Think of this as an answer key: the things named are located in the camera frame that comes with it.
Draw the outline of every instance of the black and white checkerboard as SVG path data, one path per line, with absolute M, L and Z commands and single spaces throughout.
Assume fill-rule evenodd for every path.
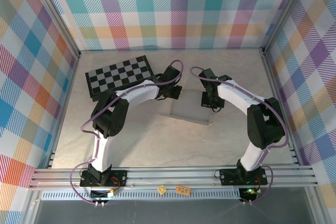
M 106 89 L 126 89 L 153 75 L 145 55 L 85 73 L 93 101 Z

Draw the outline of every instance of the beige floor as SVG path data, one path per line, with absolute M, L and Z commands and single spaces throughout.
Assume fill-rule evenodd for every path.
M 267 76 L 256 49 L 84 53 L 79 61 L 53 168 L 72 168 L 92 157 L 93 137 L 79 131 L 95 107 L 89 97 L 85 72 L 141 55 L 147 56 L 154 73 L 164 71 L 172 60 L 181 59 L 185 66 L 180 82 L 183 89 L 203 91 L 200 81 L 189 73 L 190 67 L 197 65 L 212 68 L 218 76 L 227 74 L 257 95 L 271 97 Z M 230 103 L 227 102 L 220 113 L 211 112 L 213 124 L 209 126 L 160 115 L 169 112 L 170 106 L 170 99 L 151 100 L 129 111 L 124 129 L 115 137 L 110 150 L 112 166 L 234 165 L 244 154 L 249 144 L 246 116 Z M 264 163 L 291 162 L 286 147 L 272 150 Z

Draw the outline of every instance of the small wooden block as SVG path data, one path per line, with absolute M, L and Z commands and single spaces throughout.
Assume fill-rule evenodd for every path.
M 177 186 L 176 193 L 183 194 L 185 196 L 190 196 L 191 189 L 185 186 Z
M 159 191 L 160 195 L 163 195 L 167 191 L 167 189 L 163 185 L 160 186 L 157 190 Z

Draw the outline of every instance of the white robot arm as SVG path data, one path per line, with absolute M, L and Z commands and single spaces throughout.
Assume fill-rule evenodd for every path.
M 128 109 L 151 99 L 178 99 L 182 89 L 181 86 L 176 85 L 180 80 L 178 76 L 181 76 L 180 71 L 170 65 L 163 74 L 158 74 L 151 80 L 145 80 L 124 90 L 106 90 L 100 95 L 91 117 L 101 113 L 112 100 L 116 100 L 116 102 L 113 104 L 113 110 L 105 110 L 93 120 L 94 131 L 99 138 L 95 137 L 92 158 L 94 160 L 89 164 L 88 170 L 99 185 L 104 185 L 110 178 L 111 161 L 108 158 L 108 151 L 113 137 L 124 126 Z
M 240 87 L 235 81 L 227 80 L 226 82 L 233 84 L 235 87 Z M 245 115 L 247 115 L 247 110 L 251 105 L 260 105 L 259 102 L 247 96 L 246 94 L 241 93 L 234 87 L 220 84 L 217 88 L 218 95 L 223 100 L 226 100 L 232 103 L 234 106 L 239 108 Z M 259 167 L 259 161 L 264 153 L 267 152 L 267 148 L 261 149 L 256 147 L 252 142 L 249 143 L 245 154 L 240 159 L 240 163 L 243 168 L 249 172 Z
M 275 114 L 258 100 L 272 107 L 283 119 L 279 102 L 275 98 L 265 99 L 256 96 L 240 87 L 229 76 L 215 76 L 211 69 L 203 70 L 199 77 L 206 90 L 202 95 L 202 106 L 221 109 L 226 100 L 247 116 L 247 134 L 250 143 L 245 154 L 238 160 L 236 175 L 240 182 L 247 177 L 254 179 L 255 174 L 261 170 L 260 164 L 267 155 L 269 147 L 279 142 L 285 134 L 284 128 Z M 234 180 L 234 176 L 231 176 L 232 172 L 227 175 L 229 175 L 227 176 L 229 181 Z
M 158 86 L 145 86 L 148 84 L 154 83 L 153 81 L 145 80 L 143 83 L 138 84 L 137 86 L 143 86 L 143 88 L 136 89 L 131 93 L 123 96 L 123 99 L 128 102 L 128 108 L 132 108 L 142 102 L 147 100 L 155 99 L 159 94 Z M 120 96 L 123 92 L 128 91 L 131 88 L 117 91 L 115 94 Z M 111 161 L 108 159 L 108 151 L 110 149 L 110 145 L 113 142 L 113 136 L 104 137 L 104 135 L 95 130 L 96 133 L 99 134 L 99 147 L 98 147 L 98 155 L 97 158 L 92 162 L 92 166 L 99 172 L 103 172 L 107 170 L 111 166 Z M 96 153 L 97 148 L 97 137 L 95 137 L 95 147 L 93 149 L 93 156 Z

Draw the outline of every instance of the plaid wallpaper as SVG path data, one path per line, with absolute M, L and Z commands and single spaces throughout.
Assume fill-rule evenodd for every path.
M 286 0 L 54 1 L 83 50 L 259 48 L 286 3 Z
M 17 223 L 75 58 L 40 0 L 0 0 L 0 223 Z
M 301 156 L 336 223 L 336 0 L 299 0 L 269 60 Z

